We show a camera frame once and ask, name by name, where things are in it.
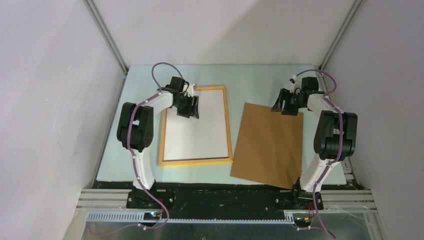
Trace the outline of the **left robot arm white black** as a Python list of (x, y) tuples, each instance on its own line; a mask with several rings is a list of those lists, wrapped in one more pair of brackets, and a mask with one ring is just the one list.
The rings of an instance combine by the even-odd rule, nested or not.
[(173, 76), (169, 84), (140, 103), (125, 102), (122, 105), (116, 137), (132, 158), (135, 188), (143, 190), (138, 201), (145, 208), (153, 208), (158, 194), (151, 189), (155, 183), (149, 147), (154, 140), (154, 117), (166, 109), (176, 108), (177, 115), (199, 119), (197, 85), (181, 77)]

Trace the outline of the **brown cardboard backing board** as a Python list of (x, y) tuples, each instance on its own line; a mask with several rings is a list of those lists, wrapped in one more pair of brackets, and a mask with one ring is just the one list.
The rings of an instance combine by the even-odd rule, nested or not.
[(304, 115), (245, 103), (230, 176), (291, 189), (302, 173)]

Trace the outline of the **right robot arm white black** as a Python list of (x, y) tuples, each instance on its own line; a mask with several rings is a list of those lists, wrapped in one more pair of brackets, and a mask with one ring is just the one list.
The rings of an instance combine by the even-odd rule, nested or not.
[(293, 185), (290, 196), (295, 208), (304, 209), (311, 199), (318, 197), (330, 171), (355, 152), (358, 116), (337, 107), (327, 93), (319, 90), (316, 77), (299, 79), (293, 75), (289, 81), (291, 88), (280, 89), (271, 111), (296, 116), (300, 109), (306, 108), (318, 117), (313, 139), (315, 155)]

